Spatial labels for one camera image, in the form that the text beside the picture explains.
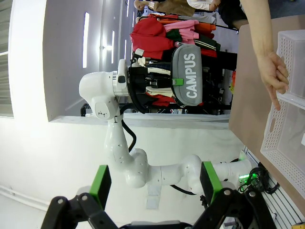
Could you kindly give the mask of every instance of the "curtain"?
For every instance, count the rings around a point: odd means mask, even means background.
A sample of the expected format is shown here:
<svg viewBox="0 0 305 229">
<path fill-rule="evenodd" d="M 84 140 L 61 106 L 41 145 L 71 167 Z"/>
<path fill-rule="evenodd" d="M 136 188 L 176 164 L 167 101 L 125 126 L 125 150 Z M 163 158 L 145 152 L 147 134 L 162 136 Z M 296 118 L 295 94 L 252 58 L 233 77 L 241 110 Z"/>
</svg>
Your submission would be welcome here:
<svg viewBox="0 0 305 229">
<path fill-rule="evenodd" d="M 0 115 L 12 113 L 7 54 L 11 6 L 12 0 L 0 0 Z"/>
</svg>

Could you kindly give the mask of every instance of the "cardboard surface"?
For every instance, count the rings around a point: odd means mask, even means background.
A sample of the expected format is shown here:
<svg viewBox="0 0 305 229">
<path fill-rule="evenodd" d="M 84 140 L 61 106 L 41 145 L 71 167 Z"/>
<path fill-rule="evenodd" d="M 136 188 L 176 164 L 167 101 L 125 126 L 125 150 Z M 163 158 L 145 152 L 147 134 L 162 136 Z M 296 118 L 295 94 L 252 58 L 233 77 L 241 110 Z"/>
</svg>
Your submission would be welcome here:
<svg viewBox="0 0 305 229">
<path fill-rule="evenodd" d="M 305 15 L 272 20 L 274 50 L 279 31 L 305 29 Z M 239 31 L 239 48 L 229 129 L 263 163 L 305 215 L 305 199 L 260 152 L 271 100 L 261 81 L 249 25 Z"/>
</svg>

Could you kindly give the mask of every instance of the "plastic bin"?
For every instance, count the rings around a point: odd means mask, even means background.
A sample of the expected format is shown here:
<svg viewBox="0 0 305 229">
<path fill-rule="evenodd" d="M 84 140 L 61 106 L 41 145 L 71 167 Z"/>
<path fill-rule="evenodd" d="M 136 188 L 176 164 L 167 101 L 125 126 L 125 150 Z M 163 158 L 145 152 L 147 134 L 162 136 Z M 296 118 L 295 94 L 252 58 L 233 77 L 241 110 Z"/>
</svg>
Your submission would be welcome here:
<svg viewBox="0 0 305 229">
<path fill-rule="evenodd" d="M 278 94 L 280 111 L 271 107 L 261 152 L 305 198 L 305 30 L 279 32 L 277 54 L 289 91 Z"/>
</svg>

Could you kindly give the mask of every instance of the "person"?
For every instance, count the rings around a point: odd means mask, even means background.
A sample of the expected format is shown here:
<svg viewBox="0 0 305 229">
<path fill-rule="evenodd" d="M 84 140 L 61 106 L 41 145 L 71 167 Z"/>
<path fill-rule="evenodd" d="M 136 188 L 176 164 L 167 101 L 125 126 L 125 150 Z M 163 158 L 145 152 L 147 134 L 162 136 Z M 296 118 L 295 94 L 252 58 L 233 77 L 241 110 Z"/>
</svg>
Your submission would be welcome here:
<svg viewBox="0 0 305 229">
<path fill-rule="evenodd" d="M 283 60 L 274 52 L 271 16 L 268 0 L 241 0 L 247 15 L 253 49 L 262 81 L 277 110 L 281 109 L 276 91 L 288 90 L 288 70 Z"/>
<path fill-rule="evenodd" d="M 219 15 L 229 28 L 240 29 L 248 24 L 239 0 L 187 0 L 187 3 L 199 10 L 215 11 L 218 8 Z"/>
<path fill-rule="evenodd" d="M 180 16 L 193 16 L 195 8 L 191 7 L 186 0 L 165 0 L 162 2 L 158 1 L 134 1 L 134 7 L 142 11 L 147 6 L 150 10 L 155 12 L 162 12 L 166 14 L 177 14 Z"/>
</svg>

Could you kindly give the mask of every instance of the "red jacket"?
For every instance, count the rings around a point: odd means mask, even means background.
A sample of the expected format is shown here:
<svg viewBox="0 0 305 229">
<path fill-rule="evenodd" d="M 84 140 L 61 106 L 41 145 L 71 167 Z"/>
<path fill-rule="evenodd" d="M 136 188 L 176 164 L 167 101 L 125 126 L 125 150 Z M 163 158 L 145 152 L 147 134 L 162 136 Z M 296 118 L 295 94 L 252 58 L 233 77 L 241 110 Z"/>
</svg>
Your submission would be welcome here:
<svg viewBox="0 0 305 229">
<path fill-rule="evenodd" d="M 161 60 L 163 51 L 174 47 L 174 42 L 165 36 L 165 28 L 156 18 L 143 19 L 134 26 L 130 34 L 132 50 L 143 49 L 144 57 Z"/>
</svg>

